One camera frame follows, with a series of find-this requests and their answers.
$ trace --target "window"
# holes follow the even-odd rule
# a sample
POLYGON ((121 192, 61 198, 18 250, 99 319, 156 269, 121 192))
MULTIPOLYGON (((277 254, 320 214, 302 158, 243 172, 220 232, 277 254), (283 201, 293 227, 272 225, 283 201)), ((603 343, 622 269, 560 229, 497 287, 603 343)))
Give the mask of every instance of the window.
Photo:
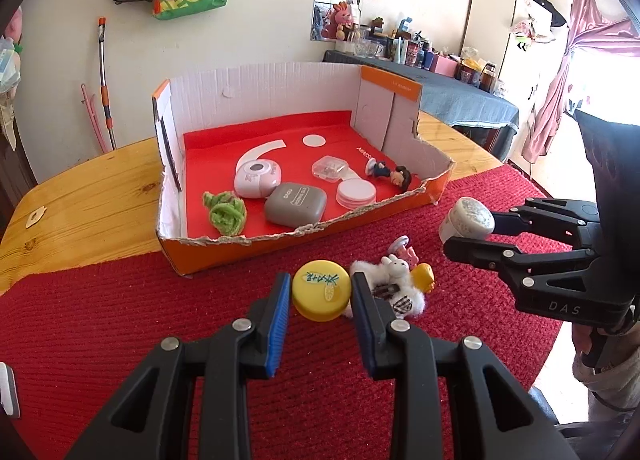
POLYGON ((640 58, 576 48, 565 110, 580 109, 610 122, 640 125, 640 58))

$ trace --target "wooden table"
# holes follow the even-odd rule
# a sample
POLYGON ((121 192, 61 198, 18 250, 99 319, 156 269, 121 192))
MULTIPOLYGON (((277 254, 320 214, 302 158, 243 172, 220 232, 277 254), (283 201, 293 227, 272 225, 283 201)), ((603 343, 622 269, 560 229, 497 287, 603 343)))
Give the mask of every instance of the wooden table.
MULTIPOLYGON (((501 165, 426 113, 418 133, 457 162, 453 180, 501 165)), ((156 216, 162 166, 150 138, 99 156, 31 189, 0 243, 0 294, 29 274, 65 270, 160 250, 156 216), (28 216, 47 212, 26 229, 28 216)))

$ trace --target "mop handle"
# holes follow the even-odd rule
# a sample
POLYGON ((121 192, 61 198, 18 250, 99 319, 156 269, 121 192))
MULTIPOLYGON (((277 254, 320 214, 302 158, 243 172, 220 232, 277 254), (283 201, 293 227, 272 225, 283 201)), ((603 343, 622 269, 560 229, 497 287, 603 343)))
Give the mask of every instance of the mop handle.
POLYGON ((104 31, 107 27, 107 18, 100 17, 98 19, 98 46, 100 48, 100 96, 102 98, 102 107, 104 108, 104 120, 109 131, 111 147, 116 149, 116 141, 113 137, 113 119, 111 118, 111 109, 109 108, 109 88, 107 88, 107 75, 104 69, 104 31))

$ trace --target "white plush keychain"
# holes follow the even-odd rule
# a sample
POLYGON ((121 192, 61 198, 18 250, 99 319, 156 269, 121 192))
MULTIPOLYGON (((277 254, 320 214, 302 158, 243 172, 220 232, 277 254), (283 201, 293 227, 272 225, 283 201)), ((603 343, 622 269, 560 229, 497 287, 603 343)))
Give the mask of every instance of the white plush keychain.
MULTIPOLYGON (((355 261, 349 270, 350 276, 356 272, 364 273, 374 297, 386 299, 394 309, 396 317, 417 316, 424 312, 426 303, 424 294, 416 288, 409 265, 395 255, 383 256, 378 265, 366 261, 355 261)), ((351 303, 343 315, 351 318, 351 303)))

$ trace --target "white circle sticker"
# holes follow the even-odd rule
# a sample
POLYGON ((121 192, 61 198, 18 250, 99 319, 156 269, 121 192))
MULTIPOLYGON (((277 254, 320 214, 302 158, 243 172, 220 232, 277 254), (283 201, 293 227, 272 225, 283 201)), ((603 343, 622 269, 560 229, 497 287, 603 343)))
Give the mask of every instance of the white circle sticker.
POLYGON ((307 147, 322 147, 326 144, 326 139, 322 135, 306 135, 302 143, 307 147))

